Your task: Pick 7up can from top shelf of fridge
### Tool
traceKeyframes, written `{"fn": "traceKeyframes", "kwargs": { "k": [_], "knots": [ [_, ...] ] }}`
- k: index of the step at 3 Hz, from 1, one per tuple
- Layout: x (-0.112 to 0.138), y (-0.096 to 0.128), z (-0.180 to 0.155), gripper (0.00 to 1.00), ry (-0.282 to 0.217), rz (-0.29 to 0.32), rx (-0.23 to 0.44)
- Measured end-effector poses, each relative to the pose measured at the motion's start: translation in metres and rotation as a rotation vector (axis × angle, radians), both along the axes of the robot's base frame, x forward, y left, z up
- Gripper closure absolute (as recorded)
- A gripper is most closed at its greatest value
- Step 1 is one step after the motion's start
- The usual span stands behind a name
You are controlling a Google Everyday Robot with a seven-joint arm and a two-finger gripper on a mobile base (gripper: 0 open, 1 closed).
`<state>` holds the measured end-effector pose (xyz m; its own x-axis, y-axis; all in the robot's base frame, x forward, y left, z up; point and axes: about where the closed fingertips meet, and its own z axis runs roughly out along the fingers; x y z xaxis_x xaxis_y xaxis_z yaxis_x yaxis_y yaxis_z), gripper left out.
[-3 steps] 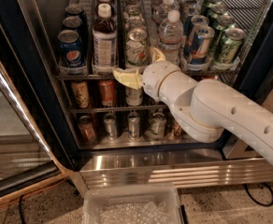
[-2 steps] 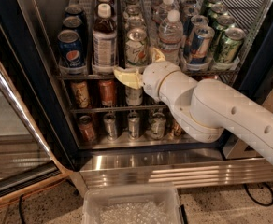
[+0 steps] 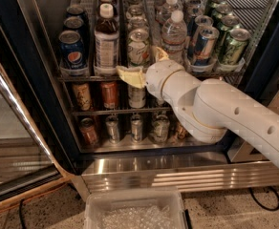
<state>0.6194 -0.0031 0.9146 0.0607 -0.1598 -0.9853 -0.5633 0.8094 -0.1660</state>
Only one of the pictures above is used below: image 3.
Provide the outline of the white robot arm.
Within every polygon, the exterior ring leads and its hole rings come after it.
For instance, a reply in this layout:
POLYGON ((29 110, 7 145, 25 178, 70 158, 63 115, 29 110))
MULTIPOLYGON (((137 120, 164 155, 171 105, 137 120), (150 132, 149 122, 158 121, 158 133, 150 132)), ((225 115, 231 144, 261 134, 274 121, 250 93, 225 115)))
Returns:
POLYGON ((161 48, 153 50, 156 63, 148 68, 118 66, 119 78, 167 102, 197 140, 214 144, 231 131, 279 168, 279 114, 222 80, 199 80, 161 48))

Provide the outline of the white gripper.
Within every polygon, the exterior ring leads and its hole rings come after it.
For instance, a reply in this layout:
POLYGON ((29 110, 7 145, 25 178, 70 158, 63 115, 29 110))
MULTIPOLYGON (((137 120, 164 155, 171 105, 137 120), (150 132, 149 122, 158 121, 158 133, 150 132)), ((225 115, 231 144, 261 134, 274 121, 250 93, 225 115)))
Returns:
POLYGON ((176 72, 183 71, 184 67, 173 60, 168 60, 169 56, 162 48, 152 47, 153 58, 156 61, 151 65, 146 75, 143 67, 126 68, 116 66, 119 78, 128 85, 142 89, 146 85, 147 91, 157 99, 163 99, 162 88, 167 78, 176 72))

